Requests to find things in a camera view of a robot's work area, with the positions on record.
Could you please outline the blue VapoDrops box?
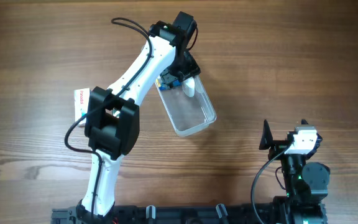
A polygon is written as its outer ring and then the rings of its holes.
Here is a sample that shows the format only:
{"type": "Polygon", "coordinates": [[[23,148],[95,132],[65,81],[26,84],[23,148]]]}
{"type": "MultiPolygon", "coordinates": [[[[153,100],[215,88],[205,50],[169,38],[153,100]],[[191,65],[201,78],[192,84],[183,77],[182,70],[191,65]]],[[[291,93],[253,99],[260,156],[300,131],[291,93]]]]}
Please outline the blue VapoDrops box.
{"type": "Polygon", "coordinates": [[[170,90],[172,88],[176,88],[181,85],[181,83],[178,80],[175,80],[174,82],[170,84],[163,83],[161,80],[156,79],[155,85],[159,90],[170,90]]]}

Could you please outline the small white lotion bottle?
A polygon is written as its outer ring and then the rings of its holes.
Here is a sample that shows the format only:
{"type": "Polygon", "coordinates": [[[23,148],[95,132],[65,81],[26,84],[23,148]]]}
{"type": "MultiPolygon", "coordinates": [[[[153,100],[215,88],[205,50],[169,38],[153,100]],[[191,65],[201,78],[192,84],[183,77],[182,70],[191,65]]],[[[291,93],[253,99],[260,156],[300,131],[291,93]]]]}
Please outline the small white lotion bottle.
{"type": "Polygon", "coordinates": [[[181,83],[182,90],[186,96],[192,98],[195,95],[195,80],[190,77],[181,83]]]}

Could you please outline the clear plastic container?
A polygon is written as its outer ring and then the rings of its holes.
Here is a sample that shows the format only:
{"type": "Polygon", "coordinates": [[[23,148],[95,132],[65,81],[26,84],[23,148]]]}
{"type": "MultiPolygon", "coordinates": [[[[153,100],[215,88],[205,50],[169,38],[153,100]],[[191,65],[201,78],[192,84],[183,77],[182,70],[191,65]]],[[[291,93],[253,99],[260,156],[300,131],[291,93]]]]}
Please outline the clear plastic container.
{"type": "Polygon", "coordinates": [[[158,90],[174,131],[185,137],[206,129],[217,116],[199,76],[194,77],[195,95],[185,95],[182,86],[158,90]]]}

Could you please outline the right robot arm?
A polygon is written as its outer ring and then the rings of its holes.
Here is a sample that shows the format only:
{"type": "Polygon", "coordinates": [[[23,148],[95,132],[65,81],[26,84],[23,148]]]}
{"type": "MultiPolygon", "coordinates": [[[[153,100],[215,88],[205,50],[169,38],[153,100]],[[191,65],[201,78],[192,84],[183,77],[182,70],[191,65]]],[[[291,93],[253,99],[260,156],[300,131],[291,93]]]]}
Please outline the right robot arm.
{"type": "Polygon", "coordinates": [[[260,168],[251,188],[251,204],[259,223],[323,224],[328,222],[322,200],[328,196],[330,168],[309,162],[320,147],[322,137],[306,120],[287,133],[284,140],[274,140],[268,121],[264,121],[260,150],[269,150],[268,161],[260,168]],[[267,214],[257,210],[254,190],[262,172],[280,161],[285,196],[275,196],[267,214]]]}

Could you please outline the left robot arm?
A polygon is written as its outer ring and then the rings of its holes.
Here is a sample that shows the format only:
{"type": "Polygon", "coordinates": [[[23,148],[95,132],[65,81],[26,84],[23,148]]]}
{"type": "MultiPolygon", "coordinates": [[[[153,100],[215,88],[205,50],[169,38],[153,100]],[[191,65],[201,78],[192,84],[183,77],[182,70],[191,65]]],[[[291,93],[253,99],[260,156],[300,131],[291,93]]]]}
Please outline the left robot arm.
{"type": "Polygon", "coordinates": [[[115,182],[121,160],[139,137],[143,99],[156,80],[168,89],[186,83],[194,91],[193,78],[200,74],[190,54],[198,36],[193,16],[179,12],[173,23],[158,21],[150,29],[124,17],[111,22],[140,33],[146,43],[119,80],[107,89],[97,86],[90,92],[87,112],[72,125],[85,122],[87,152],[93,163],[87,193],[76,206],[73,222],[115,222],[115,182]]]}

